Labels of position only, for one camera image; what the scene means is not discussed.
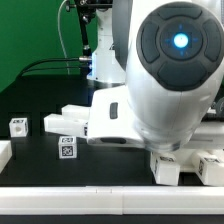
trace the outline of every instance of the green background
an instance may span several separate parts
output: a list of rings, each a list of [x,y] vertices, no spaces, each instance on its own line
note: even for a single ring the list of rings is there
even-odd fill
[[[64,57],[57,30],[57,13],[61,3],[62,0],[0,1],[0,92],[31,62]],[[82,55],[76,9],[68,13],[64,8],[61,18],[68,56]],[[96,21],[87,28],[90,45],[94,49]]]

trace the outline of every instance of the white platform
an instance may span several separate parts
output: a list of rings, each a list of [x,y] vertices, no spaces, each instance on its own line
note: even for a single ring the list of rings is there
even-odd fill
[[[224,214],[224,188],[0,188],[0,214]]]

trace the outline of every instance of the black panel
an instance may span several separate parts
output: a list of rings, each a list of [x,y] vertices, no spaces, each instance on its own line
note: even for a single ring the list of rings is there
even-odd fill
[[[175,16],[187,16],[192,19],[197,19],[201,15],[202,10],[196,5],[190,6],[185,3],[175,3],[175,6],[173,4],[168,4],[167,6],[162,7],[158,13],[164,20],[168,20]]]
[[[125,144],[126,139],[124,138],[101,138],[103,143],[112,143],[112,144]]]
[[[221,37],[218,26],[215,21],[210,19],[203,24],[203,28],[208,39],[205,56],[211,61],[216,61],[221,49]]]
[[[159,26],[155,23],[147,23],[142,34],[142,52],[148,63],[154,62],[159,57],[156,47],[156,34]]]
[[[128,40],[133,0],[114,0],[112,8],[112,32],[115,56],[125,70],[128,58]]]
[[[169,89],[179,86],[184,89],[189,86],[199,86],[206,73],[206,69],[200,62],[185,65],[166,63],[161,67],[158,75],[163,85],[169,87]]]
[[[118,108],[118,103],[110,104],[110,119],[118,118],[117,108]]]

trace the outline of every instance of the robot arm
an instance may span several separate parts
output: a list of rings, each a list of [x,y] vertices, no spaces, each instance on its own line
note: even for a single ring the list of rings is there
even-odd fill
[[[69,106],[62,116],[50,115],[45,118],[45,130],[83,137],[98,146],[153,151],[151,169],[160,184],[177,185],[180,171],[197,170],[204,184],[223,186],[224,156],[219,160],[209,153],[224,148],[223,125],[201,121],[223,79],[224,32],[220,19],[202,3],[206,6],[208,1],[199,5],[191,1],[114,0],[115,54],[110,53],[109,60],[101,57],[103,47],[111,43],[100,43],[93,63],[103,59],[101,68],[110,75],[118,68],[119,72],[125,70],[125,85],[96,91],[91,108]],[[111,41],[107,31],[101,30],[100,35],[106,34],[105,40]],[[114,56],[117,64],[111,60]],[[93,73],[98,76],[103,70],[96,65]],[[80,111],[85,111],[85,117],[80,117]],[[208,174],[211,161],[220,178],[208,178],[214,176]],[[207,166],[207,173],[201,164]],[[163,165],[165,179],[160,171]]]
[[[223,55],[223,28],[208,9],[191,1],[132,2],[126,86],[149,150],[172,151],[190,140],[219,90]]]

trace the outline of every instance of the table surface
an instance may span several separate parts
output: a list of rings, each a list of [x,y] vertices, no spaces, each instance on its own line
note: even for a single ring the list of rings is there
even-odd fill
[[[135,148],[94,147],[78,139],[77,159],[58,156],[59,135],[45,133],[43,118],[67,104],[90,106],[93,90],[78,76],[25,76],[0,93],[0,140],[11,140],[13,156],[0,174],[0,187],[154,186],[150,154]],[[27,117],[29,133],[10,138],[12,118]],[[193,174],[181,174],[179,186],[201,186]],[[34,216],[0,216],[0,223],[29,223]],[[37,216],[33,223],[223,223],[222,216]]]

